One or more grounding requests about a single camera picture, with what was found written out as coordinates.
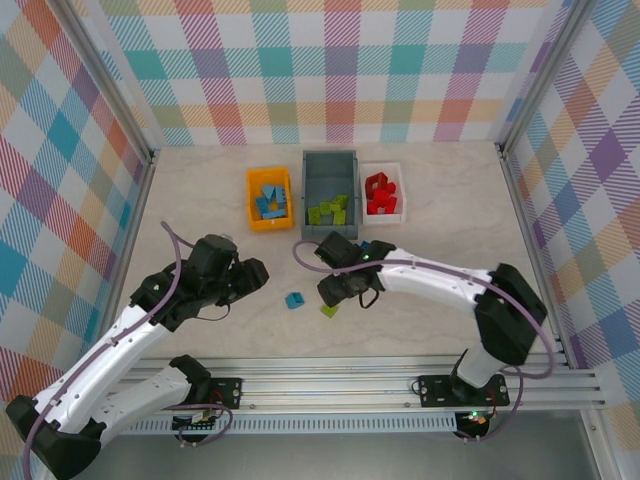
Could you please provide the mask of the white translucent plastic bin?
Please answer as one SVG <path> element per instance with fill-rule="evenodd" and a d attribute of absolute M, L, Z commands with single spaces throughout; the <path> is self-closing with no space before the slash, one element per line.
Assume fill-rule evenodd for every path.
<path fill-rule="evenodd" d="M 375 200 L 384 205 L 390 195 L 377 189 L 372 196 L 367 196 L 365 192 L 365 180 L 367 177 L 384 172 L 388 177 L 388 182 L 395 182 L 397 185 L 396 194 L 393 195 L 398 199 L 396 211 L 394 214 L 368 215 L 366 213 L 366 205 L 368 200 Z M 364 225 L 397 225 L 406 222 L 407 216 L 407 195 L 401 166 L 398 162 L 365 162 L 359 166 L 359 186 L 361 193 L 361 217 Z"/>

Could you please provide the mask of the yellow plastic bin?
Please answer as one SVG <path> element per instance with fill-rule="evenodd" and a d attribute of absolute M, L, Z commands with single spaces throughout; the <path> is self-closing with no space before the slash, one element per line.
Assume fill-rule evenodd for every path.
<path fill-rule="evenodd" d="M 256 205 L 258 197 L 264 197 L 262 186 L 271 184 L 284 186 L 288 196 L 287 216 L 264 220 Z M 247 215 L 250 229 L 256 232 L 290 229 L 294 226 L 293 197 L 289 170 L 284 166 L 250 169 L 246 174 Z M 269 211 L 277 210 L 275 199 L 269 201 Z"/>

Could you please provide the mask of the grey plastic bin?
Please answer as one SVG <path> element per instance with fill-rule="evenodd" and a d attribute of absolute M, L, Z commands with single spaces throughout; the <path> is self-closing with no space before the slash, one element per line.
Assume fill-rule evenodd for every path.
<path fill-rule="evenodd" d="M 302 157 L 301 237 L 321 240 L 337 231 L 350 240 L 358 239 L 361 194 L 358 160 L 355 150 L 305 150 Z M 319 225 L 309 220 L 309 210 L 321 202 L 333 201 L 345 195 L 345 224 L 335 225 L 333 214 L 320 216 Z"/>

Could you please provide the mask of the small green circuit board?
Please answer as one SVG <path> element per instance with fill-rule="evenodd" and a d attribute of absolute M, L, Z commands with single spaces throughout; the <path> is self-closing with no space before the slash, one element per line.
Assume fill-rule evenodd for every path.
<path fill-rule="evenodd" d="M 219 417 L 219 414 L 211 410 L 174 415 L 171 421 L 171 429 L 174 431 L 181 429 L 185 429 L 186 431 L 214 430 Z"/>

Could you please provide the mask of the aluminium side rail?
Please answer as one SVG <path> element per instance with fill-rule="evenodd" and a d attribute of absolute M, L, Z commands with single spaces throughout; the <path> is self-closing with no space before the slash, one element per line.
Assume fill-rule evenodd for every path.
<path fill-rule="evenodd" d="M 543 268 L 542 256 L 538 248 L 537 239 L 535 237 L 533 227 L 528 222 L 525 202 L 517 185 L 515 175 L 509 164 L 508 155 L 503 152 L 498 143 L 495 143 L 494 147 L 511 201 L 513 203 L 536 284 L 539 289 L 539 294 L 548 310 L 548 322 L 550 328 L 556 337 L 557 343 L 562 348 L 562 353 L 566 357 L 567 365 L 571 368 L 575 368 L 575 356 L 573 355 L 571 344 L 566 341 L 566 332 L 558 316 L 556 301 L 552 295 L 550 283 Z"/>
<path fill-rule="evenodd" d="M 152 151 L 143 168 L 139 194 L 134 204 L 130 217 L 130 225 L 124 237 L 121 257 L 116 264 L 112 288 L 109 292 L 104 314 L 96 331 L 94 340 L 97 341 L 107 332 L 116 318 L 118 303 L 124 287 L 124 282 L 131 262 L 135 242 L 140 229 L 147 199 L 151 190 L 152 181 L 162 149 Z"/>

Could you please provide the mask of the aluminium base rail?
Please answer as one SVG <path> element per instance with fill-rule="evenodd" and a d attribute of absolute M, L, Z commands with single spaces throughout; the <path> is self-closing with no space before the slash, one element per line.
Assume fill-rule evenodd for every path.
<path fill-rule="evenodd" d="M 420 410 L 411 391 L 426 374 L 448 374 L 455 355 L 301 358 L 205 358 L 214 377 L 243 380 L 246 414 L 373 413 Z M 571 369 L 557 354 L 554 374 L 527 379 L 519 411 L 593 410 L 605 396 L 591 370 Z"/>

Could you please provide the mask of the aluminium frame post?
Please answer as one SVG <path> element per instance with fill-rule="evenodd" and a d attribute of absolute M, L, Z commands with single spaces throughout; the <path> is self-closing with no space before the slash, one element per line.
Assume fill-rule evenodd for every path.
<path fill-rule="evenodd" d="M 132 141 L 134 148 L 143 156 L 146 163 L 151 164 L 154 150 L 143 136 L 142 130 L 121 94 L 116 81 L 73 5 L 69 0 L 46 0 L 46 2 L 60 22 L 62 29 L 69 36 L 86 69 L 113 110 L 115 117 L 121 123 L 126 136 Z"/>
<path fill-rule="evenodd" d="M 508 156 L 524 134 L 597 2 L 549 0 L 490 130 L 490 138 L 502 157 Z"/>

